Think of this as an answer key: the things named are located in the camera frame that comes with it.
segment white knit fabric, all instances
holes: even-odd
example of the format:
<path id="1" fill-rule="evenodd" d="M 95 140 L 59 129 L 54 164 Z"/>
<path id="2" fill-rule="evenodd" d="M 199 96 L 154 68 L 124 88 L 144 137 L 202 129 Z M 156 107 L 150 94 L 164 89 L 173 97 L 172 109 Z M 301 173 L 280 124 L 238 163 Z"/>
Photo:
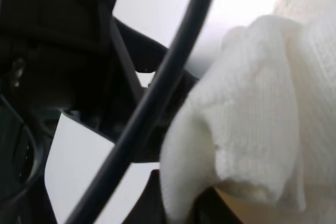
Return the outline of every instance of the white knit fabric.
<path id="1" fill-rule="evenodd" d="M 275 13 L 291 16 L 288 3 Z M 162 146 L 170 223 L 214 185 L 271 206 L 265 223 L 335 223 L 336 10 L 314 12 L 261 17 L 225 37 Z"/>

